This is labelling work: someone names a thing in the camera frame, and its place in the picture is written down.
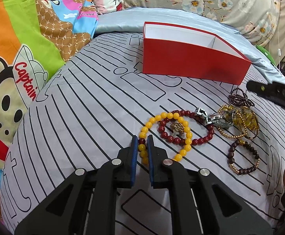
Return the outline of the red cardboard box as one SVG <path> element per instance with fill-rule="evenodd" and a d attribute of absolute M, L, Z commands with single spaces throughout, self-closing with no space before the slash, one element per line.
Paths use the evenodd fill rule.
<path fill-rule="evenodd" d="M 215 33 L 169 23 L 144 23 L 144 74 L 240 85 L 250 65 L 245 55 Z"/>

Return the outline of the silver metal wristwatch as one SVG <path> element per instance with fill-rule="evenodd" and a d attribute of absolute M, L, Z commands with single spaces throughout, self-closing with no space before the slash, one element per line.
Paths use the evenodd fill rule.
<path fill-rule="evenodd" d="M 213 114 L 208 114 L 204 109 L 198 107 L 195 114 L 203 120 L 204 125 L 228 129 L 234 124 L 234 111 L 222 110 Z"/>

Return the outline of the colourful cartoon monkey quilt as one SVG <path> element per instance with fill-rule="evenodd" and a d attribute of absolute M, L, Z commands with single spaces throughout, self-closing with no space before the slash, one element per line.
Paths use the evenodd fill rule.
<path fill-rule="evenodd" d="M 98 15 L 92 0 L 0 0 L 0 206 L 9 230 L 17 212 L 28 211 L 25 193 L 16 199 L 7 181 L 16 171 L 8 156 L 14 135 L 49 79 L 94 36 Z"/>

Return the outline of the grey striped bed sheet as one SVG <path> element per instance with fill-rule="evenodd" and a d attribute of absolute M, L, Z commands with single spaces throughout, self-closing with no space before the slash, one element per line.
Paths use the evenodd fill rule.
<path fill-rule="evenodd" d="M 212 114 L 228 104 L 232 84 L 143 74 L 142 35 L 105 33 L 60 69 L 21 121 L 2 173 L 0 203 L 14 232 L 55 187 L 77 168 L 94 170 L 130 145 L 143 125 L 162 112 Z M 209 169 L 273 227 L 283 213 L 285 111 L 252 93 L 260 131 L 251 142 L 258 169 L 236 175 L 229 167 L 230 137 L 216 133 L 182 159 L 185 168 Z"/>

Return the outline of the green plastic object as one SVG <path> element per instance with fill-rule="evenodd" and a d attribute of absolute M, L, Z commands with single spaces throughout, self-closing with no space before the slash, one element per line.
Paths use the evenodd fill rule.
<path fill-rule="evenodd" d="M 268 50 L 260 45 L 255 45 L 255 47 L 270 61 L 272 65 L 276 66 L 276 62 Z"/>

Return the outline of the light blue pillow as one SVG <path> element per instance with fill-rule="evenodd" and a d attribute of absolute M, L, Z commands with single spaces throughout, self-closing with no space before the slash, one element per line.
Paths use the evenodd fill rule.
<path fill-rule="evenodd" d="M 142 33 L 145 22 L 176 24 L 215 33 L 242 52 L 268 83 L 285 84 L 285 76 L 237 29 L 194 13 L 173 9 L 131 7 L 100 15 L 95 35 L 108 32 Z"/>

